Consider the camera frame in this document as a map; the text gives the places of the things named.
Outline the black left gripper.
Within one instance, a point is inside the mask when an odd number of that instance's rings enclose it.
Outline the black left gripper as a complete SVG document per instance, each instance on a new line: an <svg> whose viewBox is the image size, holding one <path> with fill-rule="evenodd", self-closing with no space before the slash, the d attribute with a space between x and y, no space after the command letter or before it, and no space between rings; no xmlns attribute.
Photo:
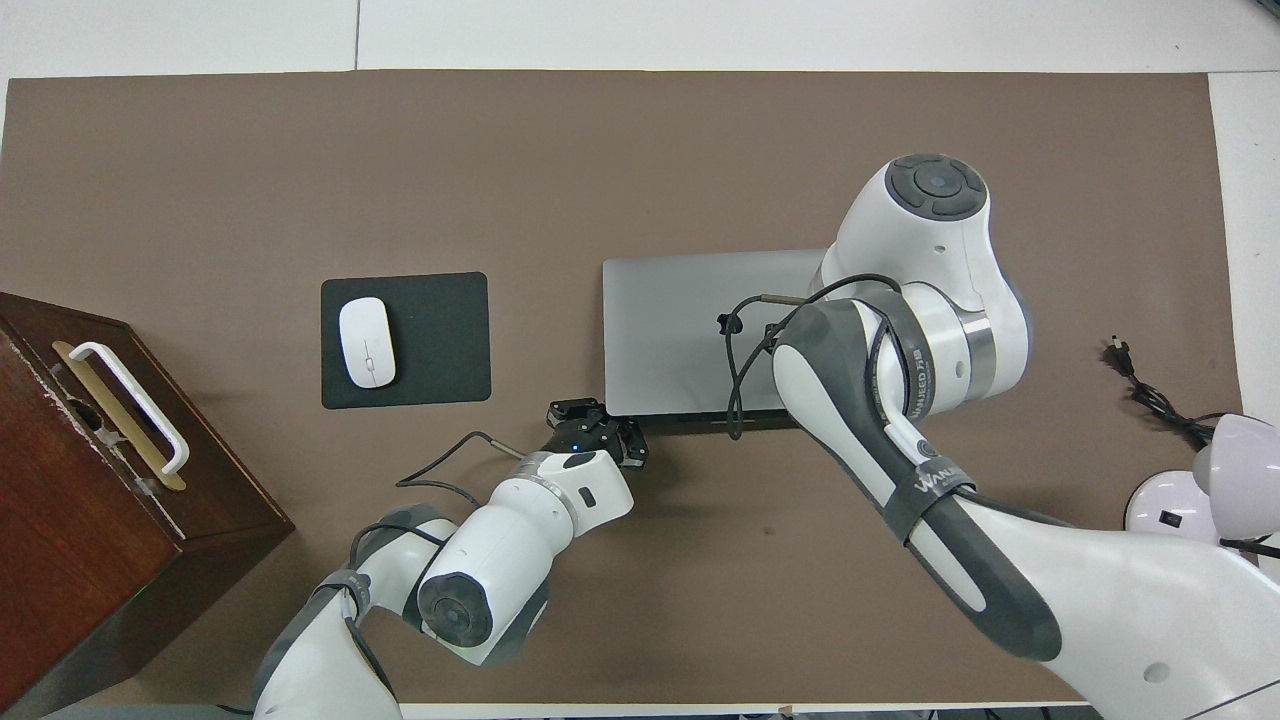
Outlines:
<svg viewBox="0 0 1280 720"><path fill-rule="evenodd" d="M649 457L643 429L635 420L621 425L603 411L595 398L562 398L548 406L547 424L556 425L545 442L552 454L584 454L604 450L622 459L621 468L644 468Z"/></svg>

